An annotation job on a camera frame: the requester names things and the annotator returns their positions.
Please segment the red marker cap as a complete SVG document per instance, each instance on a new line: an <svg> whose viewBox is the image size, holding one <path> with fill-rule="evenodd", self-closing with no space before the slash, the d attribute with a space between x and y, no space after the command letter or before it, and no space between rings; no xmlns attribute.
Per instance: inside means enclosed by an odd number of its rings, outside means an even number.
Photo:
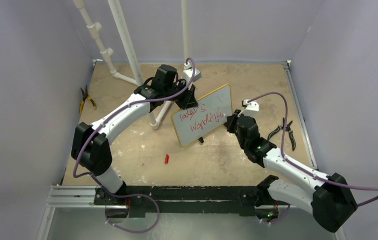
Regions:
<svg viewBox="0 0 378 240"><path fill-rule="evenodd" d="M169 163L169 155L168 155L168 154L165 156L164 163L165 163L165 164L168 164L168 163Z"/></svg>

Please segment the yellow-framed whiteboard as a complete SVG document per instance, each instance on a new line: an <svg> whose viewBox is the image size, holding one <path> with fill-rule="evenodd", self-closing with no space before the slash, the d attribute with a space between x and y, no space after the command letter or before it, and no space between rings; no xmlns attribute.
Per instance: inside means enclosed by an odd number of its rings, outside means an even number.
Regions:
<svg viewBox="0 0 378 240"><path fill-rule="evenodd" d="M223 125L233 112L231 86L225 84L197 100L198 106L181 109L171 121L181 147L204 137Z"/></svg>

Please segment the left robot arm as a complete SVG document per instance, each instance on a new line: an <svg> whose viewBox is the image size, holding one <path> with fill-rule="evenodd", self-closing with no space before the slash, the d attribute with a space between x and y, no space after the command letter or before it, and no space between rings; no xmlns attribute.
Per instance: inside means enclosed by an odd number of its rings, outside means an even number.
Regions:
<svg viewBox="0 0 378 240"><path fill-rule="evenodd" d="M198 106L193 83L201 76L188 63L181 75L175 67L163 64L114 111L91 124L81 122L76 126L70 155L77 166L86 168L86 174L107 189L106 197L113 204L124 202L126 183L112 168L110 145L125 129L166 101L183 110Z"/></svg>

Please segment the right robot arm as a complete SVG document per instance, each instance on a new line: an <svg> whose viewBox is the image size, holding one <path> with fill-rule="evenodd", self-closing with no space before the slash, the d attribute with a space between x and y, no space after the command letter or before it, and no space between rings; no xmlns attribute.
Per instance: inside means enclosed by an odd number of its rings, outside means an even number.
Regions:
<svg viewBox="0 0 378 240"><path fill-rule="evenodd" d="M225 124L235 134L247 158L264 169L272 170L289 182L269 175L257 185L255 204L261 206L282 201L310 213L325 230L335 233L358 209L358 204L346 179L334 173L328 175L312 169L262 137L253 117L236 110Z"/></svg>

